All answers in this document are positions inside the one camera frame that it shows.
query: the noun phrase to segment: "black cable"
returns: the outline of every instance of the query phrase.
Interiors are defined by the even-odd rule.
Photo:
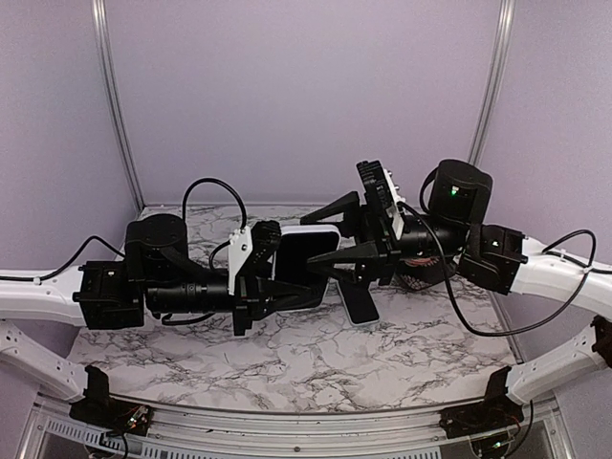
[[[113,437],[121,437],[121,439],[123,440],[123,456],[121,457],[121,459],[127,459],[128,456],[130,455],[130,448],[129,445],[127,444],[127,438],[125,437],[125,432],[123,430],[120,429],[113,429],[110,430],[109,432],[106,432],[106,436],[113,438]]]
[[[505,337],[511,337],[513,335],[518,335],[520,333],[531,332],[532,330],[535,330],[536,328],[539,328],[542,325],[545,325],[545,324],[549,323],[550,321],[552,321],[555,318],[557,318],[560,314],[562,314],[563,311],[565,311],[569,307],[569,305],[572,303],[572,301],[574,301],[576,296],[578,296],[578,294],[582,290],[582,287],[586,283],[586,279],[587,279],[587,277],[589,275],[589,272],[586,272],[584,274],[584,276],[582,277],[582,280],[580,281],[580,284],[574,290],[574,292],[569,297],[569,299],[567,301],[565,301],[565,303],[563,303],[563,305],[560,308],[558,308],[554,313],[552,313],[550,316],[544,318],[540,322],[534,323],[532,325],[528,325],[526,327],[518,328],[516,330],[509,330],[509,331],[506,331],[506,332],[482,332],[480,330],[476,330],[466,320],[466,318],[464,317],[463,313],[461,312],[461,308],[457,304],[457,300],[456,300],[454,292],[452,290],[452,286],[450,285],[450,277],[448,276],[448,264],[447,264],[446,256],[444,254],[444,249],[442,248],[442,244],[440,243],[440,239],[438,239],[438,236],[436,235],[435,231],[433,229],[431,229],[431,227],[429,226],[427,221],[423,218],[423,216],[421,214],[419,214],[419,212],[417,212],[414,208],[412,208],[408,204],[402,203],[402,202],[398,203],[398,206],[400,208],[403,208],[403,209],[407,210],[412,215],[414,215],[421,222],[421,224],[425,227],[425,229],[429,233],[429,235],[432,237],[433,241],[435,242],[435,245],[436,245],[436,248],[438,250],[438,253],[440,254],[440,258],[441,258],[441,262],[442,262],[442,271],[443,271],[443,275],[444,275],[444,283],[445,283],[445,285],[447,287],[448,299],[450,300],[450,304],[452,306],[452,309],[454,310],[454,312],[457,315],[457,317],[459,317],[459,320],[461,321],[463,326],[466,327],[470,333],[473,333],[474,335],[476,335],[478,337],[505,338]],[[551,246],[549,246],[547,249],[551,249],[551,248],[555,247],[556,245],[561,244],[562,242],[565,242],[570,237],[575,237],[575,236],[577,236],[579,234],[588,234],[588,235],[591,236],[592,246],[591,246],[591,255],[589,257],[589,266],[591,266],[593,264],[593,259],[595,258],[595,248],[597,246],[597,240],[596,240],[595,234],[592,231],[588,230],[588,229],[580,229],[579,231],[574,231],[573,233],[568,234],[567,236],[563,236],[561,239],[559,239],[555,243],[551,244]]]
[[[242,223],[240,224],[240,228],[242,229],[247,225],[247,208],[245,207],[245,203],[242,201],[242,198],[240,197],[238,192],[235,189],[233,189],[230,185],[226,184],[223,180],[215,179],[214,177],[205,177],[203,179],[196,180],[186,190],[185,195],[183,196],[183,206],[182,206],[183,221],[186,220],[187,200],[189,199],[189,194],[191,194],[191,191],[193,190],[193,188],[201,184],[216,184],[218,186],[222,186],[227,191],[229,191],[229,193],[233,196],[233,198],[236,200],[236,203],[240,207],[240,214],[242,216]]]
[[[533,400],[529,402],[529,408],[532,410],[532,415],[529,419],[529,425],[527,426],[527,430],[525,430],[525,435],[523,435],[523,438],[520,439],[520,441],[516,444],[514,449],[510,451],[508,454],[506,454],[505,456],[506,459],[516,454],[516,452],[524,445],[525,441],[527,440],[527,437],[529,436],[529,433],[532,431],[532,427],[534,426],[534,401]]]
[[[176,327],[177,325],[193,325],[194,323],[204,322],[205,320],[211,318],[212,316],[214,316],[214,313],[204,314],[203,316],[196,317],[196,318],[187,318],[185,320],[170,320],[172,318],[172,315],[166,314],[165,316],[162,317],[162,325],[167,325],[170,327],[172,326]]]
[[[431,183],[433,183],[433,179],[436,178],[437,172],[438,168],[436,167],[431,172],[429,172],[429,175],[427,175],[425,181],[421,185],[421,191],[419,192],[419,206],[421,206],[421,209],[424,213],[429,213],[429,208],[427,207],[427,204],[425,204],[425,190]]]
[[[564,253],[559,253],[558,251],[547,251],[546,252],[547,255],[552,255],[552,256],[556,256],[558,258],[561,258],[562,260],[567,260],[571,263],[574,263],[575,265],[581,267],[581,268],[587,268],[586,263],[582,263],[580,260],[577,260],[576,258],[574,258],[573,256],[570,255],[566,255]],[[595,273],[595,274],[612,274],[612,271],[608,271],[608,270],[599,270],[597,268],[593,268],[591,270],[591,273]]]
[[[208,256],[208,267],[210,268],[211,271],[215,271],[215,272],[217,271],[217,269],[214,267],[214,257],[217,256],[217,253],[219,253],[229,244],[230,244],[230,241],[226,241],[223,244],[220,244],[219,246],[217,246],[215,250],[210,253],[210,255]]]
[[[83,244],[81,244],[81,246],[78,248],[78,250],[75,252],[75,254],[73,256],[70,257],[70,259],[64,263],[62,266],[60,266],[59,268],[57,268],[55,271],[53,271],[52,273],[48,273],[45,275],[41,275],[39,278],[41,281],[45,281],[45,280],[49,280],[55,276],[57,276],[58,274],[63,273],[64,271],[66,271],[68,268],[70,268],[70,266],[74,263],[74,261],[78,258],[79,255],[82,254],[82,252],[85,250],[85,248],[92,242],[92,241],[98,241],[100,242],[104,247],[106,247],[109,251],[114,252],[115,254],[117,254],[118,256],[122,256],[125,257],[125,255],[123,253],[121,253],[120,251],[118,251],[117,249],[115,249],[113,246],[111,246],[108,242],[106,242],[104,239],[102,239],[99,236],[89,236],[85,242],[83,242]],[[34,282],[34,277],[13,277],[13,276],[9,276],[9,275],[0,275],[0,280],[7,280],[10,282]]]
[[[242,198],[240,197],[238,192],[235,189],[233,189],[229,184],[225,183],[223,180],[215,179],[214,177],[205,177],[203,179],[196,180],[186,190],[185,195],[183,196],[183,205],[182,205],[183,221],[186,221],[187,201],[189,199],[189,194],[191,194],[191,191],[193,190],[193,188],[201,184],[216,184],[218,186],[222,186],[227,191],[229,191],[231,196],[233,196],[233,198],[236,200],[236,203],[240,207],[240,215],[242,217],[242,221],[240,223],[240,229],[243,229],[247,225],[247,218],[248,218],[247,208],[245,207],[245,203],[242,201]],[[215,250],[210,253],[210,255],[208,256],[208,266],[210,267],[211,271],[214,271],[214,272],[217,271],[217,269],[214,267],[214,257],[220,250],[224,249],[229,244],[230,242],[226,241],[223,244],[217,246]]]

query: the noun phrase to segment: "lavender backdrop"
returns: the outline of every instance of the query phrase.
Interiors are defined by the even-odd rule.
[[[56,268],[135,215],[98,66],[89,2],[0,3],[0,269]],[[84,257],[107,256],[99,247]],[[23,324],[68,354],[71,327]],[[37,385],[0,368],[0,457],[14,457]]]
[[[376,158],[413,199],[441,159],[469,155],[498,1],[107,4],[149,203],[179,202],[203,175],[251,202],[327,202]]]
[[[612,3],[518,2],[508,67],[482,167],[494,177],[488,220],[552,241],[579,228],[612,262]],[[567,248],[587,254],[588,239]],[[513,326],[558,303],[504,297]],[[577,333],[592,314],[570,310],[520,342],[535,357]],[[577,458],[610,457],[610,371],[557,391]]]

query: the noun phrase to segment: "marble surface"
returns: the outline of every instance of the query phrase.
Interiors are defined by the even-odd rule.
[[[297,223],[311,208],[252,207],[251,224]],[[177,213],[177,208],[147,208]],[[208,253],[239,218],[234,207],[191,208],[190,254]],[[225,254],[220,253],[219,262]],[[453,287],[474,326],[499,330],[488,295],[462,280]],[[373,287],[381,321],[352,326],[332,285],[315,310],[276,314],[232,334],[230,315],[193,326],[81,330],[70,359],[94,364],[116,394],[172,404],[256,411],[356,411],[440,404],[480,397],[494,370],[515,360],[505,339],[469,334],[442,286],[408,294]]]

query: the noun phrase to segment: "white arm mount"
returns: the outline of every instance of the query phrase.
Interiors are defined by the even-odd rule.
[[[1,272],[14,277],[38,277],[47,272]],[[0,317],[38,319],[85,326],[74,292],[80,290],[83,273],[77,266],[44,282],[2,282]],[[83,397],[87,373],[83,365],[72,363],[41,346],[7,320],[0,320],[0,361],[24,370],[56,397],[75,402]]]
[[[566,301],[578,287],[584,269],[553,255],[544,255],[543,244],[533,238],[523,241],[526,265],[516,273],[511,292]],[[585,258],[571,255],[587,263]],[[593,268],[612,271],[612,266],[594,263]],[[612,275],[590,273],[572,305],[612,320]],[[594,352],[595,328],[585,327],[573,339],[539,358],[513,366],[507,379],[508,398],[526,404],[536,396],[595,370],[607,368]]]

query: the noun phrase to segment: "black clamp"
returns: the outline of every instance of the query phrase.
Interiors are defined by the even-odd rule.
[[[513,426],[516,421],[524,421],[522,407],[507,396],[506,384],[511,369],[507,366],[491,375],[482,402],[452,406],[440,412],[440,427],[449,439]]]
[[[457,272],[483,289],[507,295],[521,264],[525,235],[497,225],[473,224]]]
[[[593,352],[603,357],[607,365],[612,368],[612,323],[601,316],[595,317],[591,326],[595,328],[595,344]]]
[[[108,375],[92,365],[86,366],[85,371],[84,399],[71,404],[70,417],[94,426],[146,436],[153,415],[151,407],[111,397]]]

